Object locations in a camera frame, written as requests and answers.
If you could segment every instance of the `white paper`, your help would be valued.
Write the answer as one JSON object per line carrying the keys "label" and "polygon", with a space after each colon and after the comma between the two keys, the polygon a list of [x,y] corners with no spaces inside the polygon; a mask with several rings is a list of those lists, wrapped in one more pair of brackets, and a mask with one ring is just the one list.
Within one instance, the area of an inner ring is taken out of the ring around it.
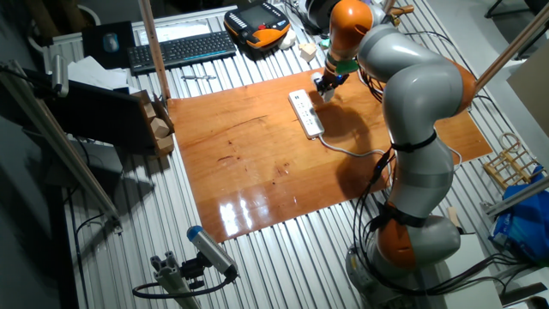
{"label": "white paper", "polygon": [[[139,41],[142,45],[148,44],[147,32],[145,29],[139,30]],[[165,42],[172,39],[182,39],[193,35],[209,33],[207,21],[189,21],[170,26],[161,26],[156,28],[156,35],[159,42]]]}
{"label": "white paper", "polygon": [[86,57],[77,63],[70,63],[68,71],[71,81],[109,90],[128,87],[127,70],[105,70],[93,57]]}

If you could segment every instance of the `white power strip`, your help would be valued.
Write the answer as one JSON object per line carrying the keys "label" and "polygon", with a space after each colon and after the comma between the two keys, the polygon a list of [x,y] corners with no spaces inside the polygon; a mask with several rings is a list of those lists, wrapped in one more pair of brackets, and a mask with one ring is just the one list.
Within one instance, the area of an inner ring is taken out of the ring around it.
{"label": "white power strip", "polygon": [[312,139],[324,133],[323,124],[320,123],[309,95],[303,89],[290,93],[288,99],[307,138]]}

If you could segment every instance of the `wooden board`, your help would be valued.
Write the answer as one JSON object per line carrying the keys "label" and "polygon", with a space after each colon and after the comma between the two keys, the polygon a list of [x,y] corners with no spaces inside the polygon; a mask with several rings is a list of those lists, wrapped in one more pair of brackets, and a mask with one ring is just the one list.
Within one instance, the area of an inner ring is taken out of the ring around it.
{"label": "wooden board", "polygon": [[[292,91],[310,94],[326,142],[355,153],[389,148],[382,106],[357,75],[319,106],[313,72],[169,101],[198,214],[215,240],[358,197],[364,189],[379,156],[354,158],[308,140],[288,102]],[[492,151],[466,112],[437,122],[437,131],[465,161]],[[383,186],[379,181],[377,188]]]}

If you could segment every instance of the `black keyboard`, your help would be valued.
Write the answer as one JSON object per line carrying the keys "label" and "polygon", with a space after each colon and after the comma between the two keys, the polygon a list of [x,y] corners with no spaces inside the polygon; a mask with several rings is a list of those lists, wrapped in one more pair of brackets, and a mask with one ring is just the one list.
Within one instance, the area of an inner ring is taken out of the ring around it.
{"label": "black keyboard", "polygon": [[[161,42],[160,50],[166,69],[231,57],[237,51],[226,31]],[[133,76],[155,72],[148,45],[128,48],[128,54]]]}

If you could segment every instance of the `blue bag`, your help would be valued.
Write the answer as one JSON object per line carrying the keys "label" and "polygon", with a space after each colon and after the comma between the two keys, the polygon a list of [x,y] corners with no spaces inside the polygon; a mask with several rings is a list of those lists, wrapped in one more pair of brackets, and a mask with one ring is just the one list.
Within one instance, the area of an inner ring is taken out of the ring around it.
{"label": "blue bag", "polygon": [[[542,169],[539,166],[534,173]],[[543,179],[541,173],[532,184]],[[528,185],[512,185],[504,199],[513,196]],[[489,240],[507,250],[515,250],[540,266],[549,264],[549,192],[542,191],[504,211],[492,226]]]}

